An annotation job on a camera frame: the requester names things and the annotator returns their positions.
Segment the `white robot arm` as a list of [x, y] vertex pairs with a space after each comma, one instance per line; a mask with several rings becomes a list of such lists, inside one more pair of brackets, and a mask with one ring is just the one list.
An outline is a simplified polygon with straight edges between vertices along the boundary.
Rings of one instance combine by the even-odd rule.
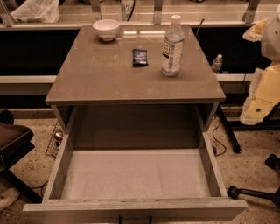
[[240, 121], [256, 125], [280, 103], [280, 5], [269, 17], [246, 30], [243, 38], [260, 41], [262, 56], [271, 61], [264, 70], [255, 70], [242, 106]]

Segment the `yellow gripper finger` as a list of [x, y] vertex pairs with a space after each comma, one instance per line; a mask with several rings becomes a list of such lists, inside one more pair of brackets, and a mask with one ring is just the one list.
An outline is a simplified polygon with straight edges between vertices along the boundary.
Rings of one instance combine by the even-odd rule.
[[266, 69], [257, 68], [253, 74], [240, 115], [246, 125], [260, 123], [280, 102], [280, 64], [272, 63]]
[[267, 21], [268, 19], [265, 18], [251, 26], [244, 32], [242, 38], [251, 42], [263, 41]]

